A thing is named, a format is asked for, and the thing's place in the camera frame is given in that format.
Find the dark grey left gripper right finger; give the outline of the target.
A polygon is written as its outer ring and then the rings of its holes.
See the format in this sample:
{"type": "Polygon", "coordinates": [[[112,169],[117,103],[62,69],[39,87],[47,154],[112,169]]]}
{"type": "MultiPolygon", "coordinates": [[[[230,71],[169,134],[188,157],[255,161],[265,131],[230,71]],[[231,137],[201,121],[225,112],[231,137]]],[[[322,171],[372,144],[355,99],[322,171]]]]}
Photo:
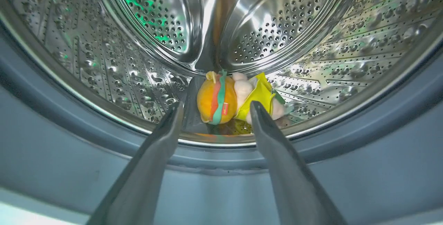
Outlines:
{"type": "Polygon", "coordinates": [[[264,106],[250,105],[258,151],[267,162],[281,225],[347,225],[315,175],[264,106]]]}

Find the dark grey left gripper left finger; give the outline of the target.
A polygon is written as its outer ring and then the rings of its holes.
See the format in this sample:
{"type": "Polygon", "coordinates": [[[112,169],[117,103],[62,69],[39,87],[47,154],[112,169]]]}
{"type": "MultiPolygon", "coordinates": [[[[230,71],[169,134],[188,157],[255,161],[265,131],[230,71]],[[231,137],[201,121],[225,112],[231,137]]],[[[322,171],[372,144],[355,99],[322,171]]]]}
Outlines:
{"type": "Polygon", "coordinates": [[[86,225],[153,225],[165,168],[178,146],[183,117],[184,104],[176,102],[139,147],[86,225]]]}

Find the orange and yellow plush toy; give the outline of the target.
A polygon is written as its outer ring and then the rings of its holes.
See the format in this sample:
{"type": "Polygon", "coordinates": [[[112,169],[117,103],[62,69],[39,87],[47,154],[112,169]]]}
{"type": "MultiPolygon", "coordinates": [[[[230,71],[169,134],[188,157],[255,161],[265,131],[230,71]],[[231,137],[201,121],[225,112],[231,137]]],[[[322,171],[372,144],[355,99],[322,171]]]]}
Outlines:
{"type": "Polygon", "coordinates": [[[198,90],[197,108],[205,124],[226,124],[232,119],[252,124],[251,102],[261,103],[273,120],[291,113],[294,108],[268,82],[265,73],[251,78],[235,72],[210,71],[198,90]]]}

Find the stainless steel washing machine drum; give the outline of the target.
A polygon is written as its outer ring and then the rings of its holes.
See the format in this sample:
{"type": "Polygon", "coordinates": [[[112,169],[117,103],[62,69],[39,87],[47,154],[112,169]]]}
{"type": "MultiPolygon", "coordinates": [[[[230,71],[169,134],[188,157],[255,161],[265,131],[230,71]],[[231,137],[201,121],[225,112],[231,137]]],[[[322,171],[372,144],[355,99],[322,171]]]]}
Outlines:
{"type": "Polygon", "coordinates": [[[345,116],[443,36],[443,0],[0,0],[35,63],[104,116],[150,134],[209,71],[264,72],[299,136],[345,116]]]}

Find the grey rubber door gasket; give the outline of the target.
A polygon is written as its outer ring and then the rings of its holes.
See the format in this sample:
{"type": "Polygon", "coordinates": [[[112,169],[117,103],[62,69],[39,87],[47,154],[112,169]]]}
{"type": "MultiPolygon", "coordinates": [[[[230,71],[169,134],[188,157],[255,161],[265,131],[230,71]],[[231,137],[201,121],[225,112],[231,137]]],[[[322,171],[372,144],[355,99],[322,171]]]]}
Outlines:
{"type": "MultiPolygon", "coordinates": [[[[296,149],[349,224],[443,225],[443,18],[406,80],[296,149]]],[[[109,121],[49,78],[0,22],[0,201],[84,224],[146,136],[109,121]]],[[[155,224],[278,224],[255,148],[179,146],[155,224]]]]}

